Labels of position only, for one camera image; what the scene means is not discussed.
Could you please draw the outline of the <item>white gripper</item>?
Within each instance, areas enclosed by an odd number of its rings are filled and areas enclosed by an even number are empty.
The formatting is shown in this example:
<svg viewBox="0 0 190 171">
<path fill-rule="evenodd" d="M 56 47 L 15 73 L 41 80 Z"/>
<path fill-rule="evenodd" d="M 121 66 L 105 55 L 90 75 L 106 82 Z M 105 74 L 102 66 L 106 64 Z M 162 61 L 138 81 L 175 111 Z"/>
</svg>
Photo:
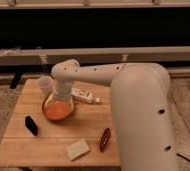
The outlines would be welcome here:
<svg viewBox="0 0 190 171">
<path fill-rule="evenodd" d="M 52 100 L 54 102 L 63 103 L 69 110 L 73 109 L 73 99 L 72 99 L 72 81 L 59 81 L 54 80 Z"/>
</svg>

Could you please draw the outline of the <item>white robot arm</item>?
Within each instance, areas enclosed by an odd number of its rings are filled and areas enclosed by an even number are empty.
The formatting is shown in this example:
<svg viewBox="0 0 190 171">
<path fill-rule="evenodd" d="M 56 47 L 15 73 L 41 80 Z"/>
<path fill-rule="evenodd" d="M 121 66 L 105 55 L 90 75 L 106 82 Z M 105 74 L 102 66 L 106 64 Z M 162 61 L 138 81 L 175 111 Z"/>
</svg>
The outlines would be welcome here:
<svg viewBox="0 0 190 171">
<path fill-rule="evenodd" d="M 122 171 L 179 171 L 170 111 L 168 71 L 155 63 L 81 67 L 75 60 L 53 66 L 54 96 L 75 81 L 110 88 L 110 106 Z"/>
</svg>

